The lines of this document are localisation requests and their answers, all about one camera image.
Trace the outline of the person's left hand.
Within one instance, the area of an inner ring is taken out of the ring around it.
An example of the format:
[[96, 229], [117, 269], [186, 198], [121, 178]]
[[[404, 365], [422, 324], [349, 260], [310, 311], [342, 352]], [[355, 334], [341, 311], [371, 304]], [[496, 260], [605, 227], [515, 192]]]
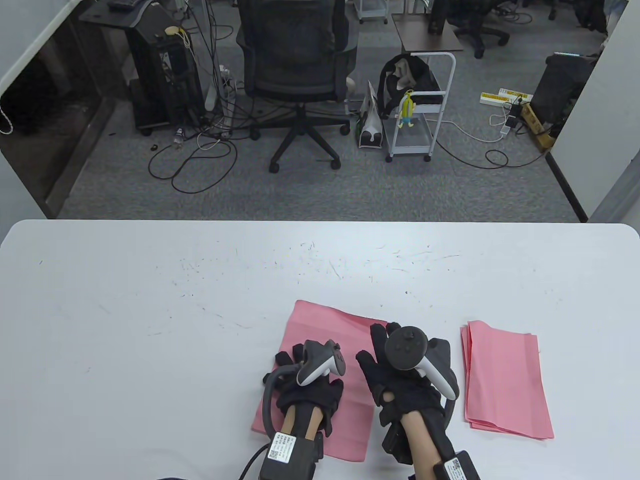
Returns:
[[338, 411], [345, 384], [346, 362], [340, 345], [329, 339], [325, 343], [306, 340], [293, 347], [293, 355], [281, 351], [276, 355], [275, 369], [263, 379], [262, 423], [265, 434], [273, 439], [276, 430], [271, 407], [274, 391], [278, 391], [278, 408], [287, 413], [295, 407], [319, 409], [322, 418], [318, 425], [325, 437], [333, 432], [332, 417]]

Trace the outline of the person's right hand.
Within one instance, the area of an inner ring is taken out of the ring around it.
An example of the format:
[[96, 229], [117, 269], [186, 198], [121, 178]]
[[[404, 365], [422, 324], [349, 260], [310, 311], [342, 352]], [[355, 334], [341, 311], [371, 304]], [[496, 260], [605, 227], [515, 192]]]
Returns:
[[398, 329], [397, 322], [372, 324], [370, 336], [375, 355], [360, 350], [355, 356], [375, 404], [381, 407], [379, 422], [386, 427], [400, 422], [404, 415], [420, 412], [426, 425], [445, 431], [448, 418], [438, 390], [416, 371], [402, 372], [393, 368], [387, 358], [387, 341]]

